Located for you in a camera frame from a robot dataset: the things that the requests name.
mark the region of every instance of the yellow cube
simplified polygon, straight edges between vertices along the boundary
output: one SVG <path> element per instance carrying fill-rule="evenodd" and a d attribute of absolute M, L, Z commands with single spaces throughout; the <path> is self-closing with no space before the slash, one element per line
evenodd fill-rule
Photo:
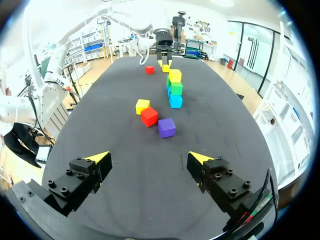
<path fill-rule="evenodd" d="M 141 112 L 150 107 L 150 101 L 145 99 L 138 99 L 135 105 L 135 111 L 137 115 L 141 115 Z"/>
<path fill-rule="evenodd" d="M 170 71 L 170 66 L 169 66 L 168 64 L 163 64 L 163 66 L 162 66 L 162 71 L 163 71 L 164 73 L 169 73 L 169 71 Z"/>
<path fill-rule="evenodd" d="M 169 79 L 171 83 L 181 83 L 182 73 L 179 69 L 170 69 Z"/>

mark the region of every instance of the blue cube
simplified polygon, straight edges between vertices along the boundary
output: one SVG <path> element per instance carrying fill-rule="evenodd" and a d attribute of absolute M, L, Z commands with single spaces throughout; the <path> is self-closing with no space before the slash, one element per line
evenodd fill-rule
<path fill-rule="evenodd" d="M 183 99 L 180 95 L 170 95 L 170 107 L 172 109 L 179 109 L 182 107 Z"/>

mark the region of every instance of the purple cube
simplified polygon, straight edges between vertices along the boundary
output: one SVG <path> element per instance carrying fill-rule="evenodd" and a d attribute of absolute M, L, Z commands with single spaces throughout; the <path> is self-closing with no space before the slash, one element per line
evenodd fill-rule
<path fill-rule="evenodd" d="M 176 134 L 176 125 L 172 118 L 161 119 L 158 121 L 158 130 L 161 138 L 172 137 Z"/>

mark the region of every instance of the red container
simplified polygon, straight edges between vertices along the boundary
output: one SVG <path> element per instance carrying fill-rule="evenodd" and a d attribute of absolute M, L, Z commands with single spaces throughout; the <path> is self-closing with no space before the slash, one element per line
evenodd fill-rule
<path fill-rule="evenodd" d="M 146 66 L 145 73 L 146 74 L 154 74 L 156 72 L 156 68 L 154 66 Z"/>
<path fill-rule="evenodd" d="M 234 64 L 234 61 L 232 59 L 230 59 L 229 63 L 228 63 L 228 69 L 232 69 L 233 64 Z"/>
<path fill-rule="evenodd" d="M 152 107 L 141 112 L 141 121 L 149 128 L 158 122 L 158 113 Z"/>

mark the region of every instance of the green cube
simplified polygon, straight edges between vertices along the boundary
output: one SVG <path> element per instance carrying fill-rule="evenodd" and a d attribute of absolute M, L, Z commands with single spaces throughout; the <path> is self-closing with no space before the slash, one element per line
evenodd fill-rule
<path fill-rule="evenodd" d="M 172 82 L 170 89 L 171 89 L 172 95 L 182 95 L 184 86 L 182 85 L 181 82 Z"/>
<path fill-rule="evenodd" d="M 166 89 L 168 90 L 168 88 L 170 88 L 170 86 L 171 86 L 171 82 L 170 82 L 169 74 L 168 74 L 168 76 L 166 77 Z"/>

